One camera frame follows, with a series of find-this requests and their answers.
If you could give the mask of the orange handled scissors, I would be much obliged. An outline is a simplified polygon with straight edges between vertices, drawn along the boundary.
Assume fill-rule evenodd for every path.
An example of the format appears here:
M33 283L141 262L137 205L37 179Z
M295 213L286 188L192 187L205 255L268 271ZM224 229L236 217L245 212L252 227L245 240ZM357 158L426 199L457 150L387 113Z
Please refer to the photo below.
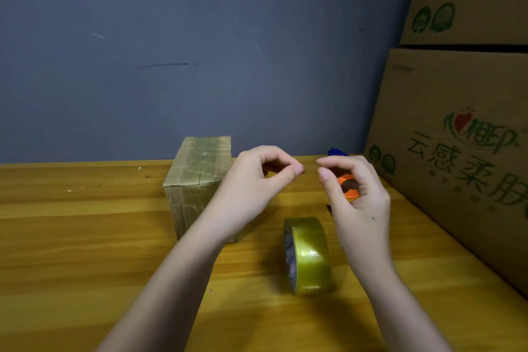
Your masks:
M360 184L352 173L346 171L334 171L333 173L337 176L342 192L350 204L360 197ZM330 215L333 215L329 201L326 203L326 208Z

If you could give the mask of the person's right hand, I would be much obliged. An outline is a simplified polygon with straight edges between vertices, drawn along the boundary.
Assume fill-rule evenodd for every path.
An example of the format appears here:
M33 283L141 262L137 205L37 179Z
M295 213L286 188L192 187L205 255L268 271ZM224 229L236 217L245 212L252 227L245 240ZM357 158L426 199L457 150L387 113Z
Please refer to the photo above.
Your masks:
M317 159L317 164L333 172L350 172L360 184L360 197L350 204L349 217L333 218L350 267L393 264L389 244L391 198L373 165L360 155L326 156Z

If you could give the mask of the large printed cardboard carton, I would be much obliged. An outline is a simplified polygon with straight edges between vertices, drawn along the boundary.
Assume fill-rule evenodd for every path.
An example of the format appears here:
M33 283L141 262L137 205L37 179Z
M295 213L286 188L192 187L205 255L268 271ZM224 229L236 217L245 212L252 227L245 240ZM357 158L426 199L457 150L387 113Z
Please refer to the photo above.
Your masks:
M365 156L528 298L528 53L391 49Z

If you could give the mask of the person's left forearm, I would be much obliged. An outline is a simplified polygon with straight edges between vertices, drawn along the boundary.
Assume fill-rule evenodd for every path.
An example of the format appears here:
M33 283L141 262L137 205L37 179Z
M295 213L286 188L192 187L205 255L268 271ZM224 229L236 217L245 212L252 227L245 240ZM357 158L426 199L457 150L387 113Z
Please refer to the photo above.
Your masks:
M184 352L213 266L234 231L201 216L176 243L97 352Z

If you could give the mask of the person's right forearm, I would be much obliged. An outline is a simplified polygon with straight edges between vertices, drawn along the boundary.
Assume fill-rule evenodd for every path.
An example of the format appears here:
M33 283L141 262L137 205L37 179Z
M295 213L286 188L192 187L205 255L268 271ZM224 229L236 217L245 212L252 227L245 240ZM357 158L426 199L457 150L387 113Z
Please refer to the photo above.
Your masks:
M391 263L351 265L390 352L453 352Z

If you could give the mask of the yellow packing tape roll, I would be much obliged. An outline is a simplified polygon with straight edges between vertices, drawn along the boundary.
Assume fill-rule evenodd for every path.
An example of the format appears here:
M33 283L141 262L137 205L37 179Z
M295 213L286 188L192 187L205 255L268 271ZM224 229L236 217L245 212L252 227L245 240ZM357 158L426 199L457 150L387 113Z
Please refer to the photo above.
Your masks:
M326 292L332 285L326 234L316 217L286 218L284 229L287 277L294 295Z

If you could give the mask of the person's left hand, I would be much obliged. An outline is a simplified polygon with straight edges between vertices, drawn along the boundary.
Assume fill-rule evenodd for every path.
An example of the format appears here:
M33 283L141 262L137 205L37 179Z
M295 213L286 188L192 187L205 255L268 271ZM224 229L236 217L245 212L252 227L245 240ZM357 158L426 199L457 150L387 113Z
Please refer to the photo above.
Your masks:
M265 163L300 162L276 146L241 152L193 229L204 239L226 243L260 215L274 198L264 195L264 180L274 175L264 172Z

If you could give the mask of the small taped cardboard box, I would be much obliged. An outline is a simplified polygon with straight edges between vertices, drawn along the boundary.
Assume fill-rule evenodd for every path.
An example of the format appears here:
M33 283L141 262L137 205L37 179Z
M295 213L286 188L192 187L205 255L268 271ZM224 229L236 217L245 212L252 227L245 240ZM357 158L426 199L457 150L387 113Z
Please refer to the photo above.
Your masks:
M186 137L163 183L179 241L215 195L232 163L231 137Z

